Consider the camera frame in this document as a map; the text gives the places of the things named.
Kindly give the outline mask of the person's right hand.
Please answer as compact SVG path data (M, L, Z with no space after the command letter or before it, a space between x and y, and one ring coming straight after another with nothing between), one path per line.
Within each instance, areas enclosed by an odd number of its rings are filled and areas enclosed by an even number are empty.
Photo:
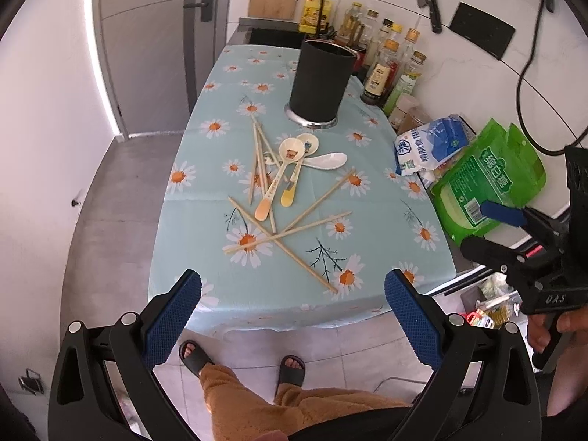
M559 414L587 390L587 327L586 306L563 313L557 322L559 333L571 337L557 359L547 402L548 416Z

